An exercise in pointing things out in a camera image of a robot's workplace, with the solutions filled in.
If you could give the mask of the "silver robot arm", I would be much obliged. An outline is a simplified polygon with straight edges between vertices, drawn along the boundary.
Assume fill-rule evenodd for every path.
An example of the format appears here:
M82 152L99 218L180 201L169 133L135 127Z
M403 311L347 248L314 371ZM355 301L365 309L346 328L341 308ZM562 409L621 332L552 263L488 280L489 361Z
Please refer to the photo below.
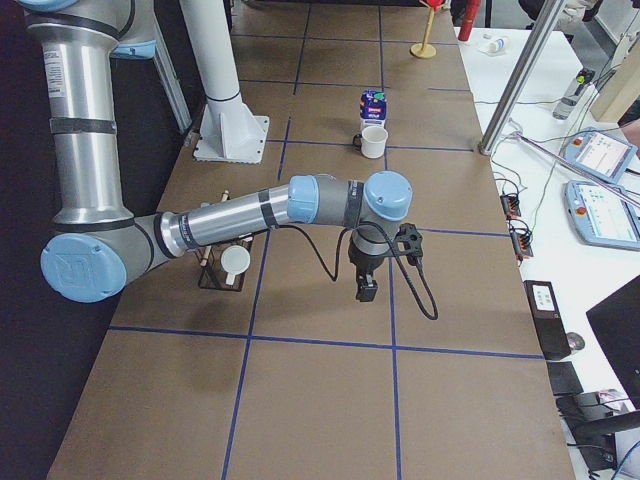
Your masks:
M365 181L295 176L286 185L184 213L137 217L122 200L111 60L164 57L150 1L26 1L28 31L43 50L50 130L62 207L40 256L62 296L92 303L189 251L289 223L339 226L350 235L357 298L398 253L412 201L409 181L382 171Z

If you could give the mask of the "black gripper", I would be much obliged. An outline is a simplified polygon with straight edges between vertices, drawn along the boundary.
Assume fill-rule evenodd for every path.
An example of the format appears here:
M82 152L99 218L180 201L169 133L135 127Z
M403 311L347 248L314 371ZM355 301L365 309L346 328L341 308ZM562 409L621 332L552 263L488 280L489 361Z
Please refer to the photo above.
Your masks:
M350 263L356 269L356 299L359 302L373 302L378 291L374 273L382 265L387 252L368 254L361 251L355 244L350 244L348 256Z

